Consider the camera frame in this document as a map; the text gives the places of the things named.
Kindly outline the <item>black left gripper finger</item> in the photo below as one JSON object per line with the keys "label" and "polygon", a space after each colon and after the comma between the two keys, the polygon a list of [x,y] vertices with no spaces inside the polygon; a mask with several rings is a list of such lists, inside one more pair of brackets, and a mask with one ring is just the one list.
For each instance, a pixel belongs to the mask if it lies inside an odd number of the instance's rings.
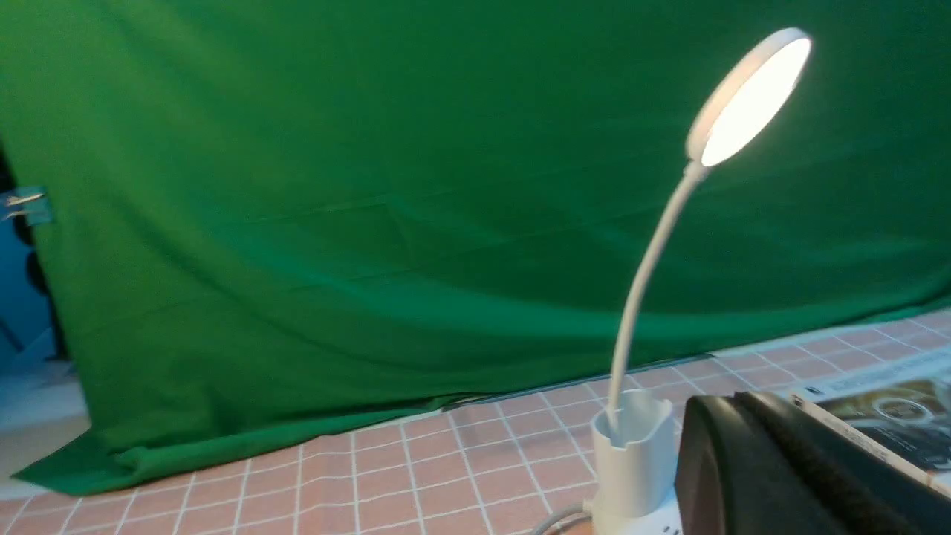
{"label": "black left gripper finger", "polygon": [[774,394],[687,400],[683,534],[947,534],[949,499]]}

